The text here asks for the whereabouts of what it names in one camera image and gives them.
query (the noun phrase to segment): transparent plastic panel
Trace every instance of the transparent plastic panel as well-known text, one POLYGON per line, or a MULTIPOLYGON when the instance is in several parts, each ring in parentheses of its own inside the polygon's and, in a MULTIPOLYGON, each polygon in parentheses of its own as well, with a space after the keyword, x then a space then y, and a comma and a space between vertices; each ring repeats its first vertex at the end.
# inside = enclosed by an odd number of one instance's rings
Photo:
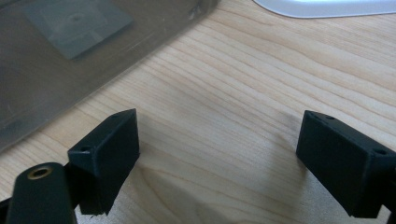
POLYGON ((209 13, 218 0, 0 0, 0 150, 209 13))

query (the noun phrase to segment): light wood surface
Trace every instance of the light wood surface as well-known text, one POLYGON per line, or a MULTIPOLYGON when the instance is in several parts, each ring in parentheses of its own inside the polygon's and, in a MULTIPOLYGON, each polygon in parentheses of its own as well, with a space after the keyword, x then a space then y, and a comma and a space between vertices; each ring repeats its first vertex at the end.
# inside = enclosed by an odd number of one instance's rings
POLYGON ((206 19, 0 154, 15 177, 137 109, 141 158, 80 223, 385 223, 349 217, 295 156, 306 109, 396 149, 396 15, 296 20, 223 0, 206 19))

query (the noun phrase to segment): screw hole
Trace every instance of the screw hole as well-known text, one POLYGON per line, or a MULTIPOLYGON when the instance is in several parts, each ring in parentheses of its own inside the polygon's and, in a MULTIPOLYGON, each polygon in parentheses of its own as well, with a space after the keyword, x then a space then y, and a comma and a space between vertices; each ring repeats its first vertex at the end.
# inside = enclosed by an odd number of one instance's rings
POLYGON ((380 155, 387 155, 387 151, 385 151, 384 149, 375 148, 374 152, 380 155))
POLYGON ((79 149, 79 151, 81 151, 81 152, 89 152, 89 151, 91 151, 91 147, 89 147, 89 146, 81 147, 79 149))
POLYGON ((29 173, 27 176, 31 180, 41 179, 52 173, 52 168, 49 166, 38 167, 29 173))

